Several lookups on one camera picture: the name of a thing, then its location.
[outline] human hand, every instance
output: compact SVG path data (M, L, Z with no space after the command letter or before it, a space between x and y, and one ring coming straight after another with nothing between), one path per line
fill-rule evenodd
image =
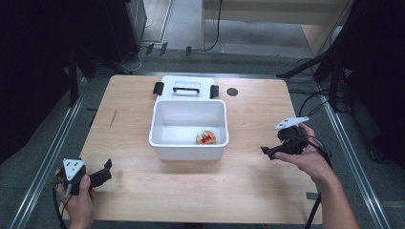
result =
M65 199L66 188L63 183L59 183L56 188L60 199L62 199L65 205L66 211L68 211L71 218L71 229L87 229L92 227L93 223L93 201L95 191L90 188L90 177L88 175L83 176L80 180L79 195L72 196L72 198Z
M308 141L315 146L318 146L318 143L313 139L315 132L303 123L298 124L298 126L307 133L309 136ZM316 184L320 183L328 175L334 174L327 161L321 156L315 147L310 144L301 155L289 155L277 152L274 156L277 159L295 164L298 169L307 173Z

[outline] gray floor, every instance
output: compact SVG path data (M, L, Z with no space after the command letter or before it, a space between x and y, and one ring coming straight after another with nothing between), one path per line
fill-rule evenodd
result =
M250 46L251 44L256 44L256 42L260 43L260 41L255 39L251 41L244 40L244 43L240 42L243 44L239 45L238 42L230 43L228 46L227 42L231 40L231 38L226 36L229 34L233 36L235 34L232 32L223 32L221 35L221 46L218 46L220 49L217 51L195 51L191 55L186 56L184 51L185 46L192 46L193 49L194 47L198 48L200 46L199 29L184 33L176 31L176 27L178 27L181 22L182 14L179 13L188 12L185 6L196 7L191 4L192 2L195 4L199 1L174 1L173 10L168 19L167 30L163 39L165 42L169 42L168 48L170 48L165 55L160 55L160 50L154 50L148 55L145 55L145 52L141 52L139 58L134 56L134 58L128 63L125 63L124 66L133 70L137 69L134 71L134 74L208 73L208 75L215 76L217 75L215 73L226 73L226 76L234 77L274 78L276 73L284 73L293 69L300 58L311 57L310 52L308 52L309 48L306 47L305 42L303 42L302 34L300 35L298 29L296 31L290 29L290 25L285 25L286 30L281 32L281 34L291 36L289 41L284 44L277 42L268 44L270 49L265 53L241 52L241 50L252 50L242 49L241 47L243 46ZM282 25L277 25L276 27L280 27L279 30L283 29ZM43 187L39 187L40 191L42 191L41 194L37 199L32 198L34 206L32 207L32 211L28 213L28 221L22 223L26 225L26 228L58 227L52 204L50 185L53 170L60 166L64 157L79 156L90 130L89 124L95 114L94 111L88 111L87 109L96 109L98 107L110 77L115 74L103 66L97 65L96 67L96 77L90 80L86 84L86 89L82 91L83 100L77 111L75 120L72 123L72 127L66 135L66 139L63 144L60 145L60 149L51 152L55 154L54 163L52 163L51 168L44 175L46 183L44 183ZM311 80L311 77L303 75L288 80L288 88L290 90L305 90L311 92L318 90L315 83ZM296 112L298 112L308 96L308 94L291 93L291 100ZM321 99L319 97L313 98L305 107L304 114L320 103ZM2 198L0 198L0 228L8 228L11 225L28 189L32 187L32 185L35 185L32 184L32 181L35 179L35 175L40 169L44 157L46 157L49 152L53 138L62 124L66 113L70 112L68 104L69 94L66 94L36 130L26 147L0 165L0 190L2 194ZM369 148L356 128L352 117L348 114L339 114L338 116L342 120L345 133L351 140L352 147L355 150L354 153L361 162L361 168L364 170L370 184L377 194L389 224L391 224L392 228L405 228L405 196L403 193L403 190L405 190L405 183L403 182L404 169L395 164L380 164L372 161L368 153ZM327 110L321 109L318 113L314 114L311 117L309 125L316 130L318 136L321 137L331 150L334 170L342 180L352 209L361 227L384 228L374 225L374 219L370 214L369 206L364 200L364 194L361 192L358 181L353 175L343 147L337 139ZM13 224L14 228L21 228L16 225L17 224ZM114 222L97 221L94 228L112 228L114 225ZM303 228L303 225L269 225L268 227Z

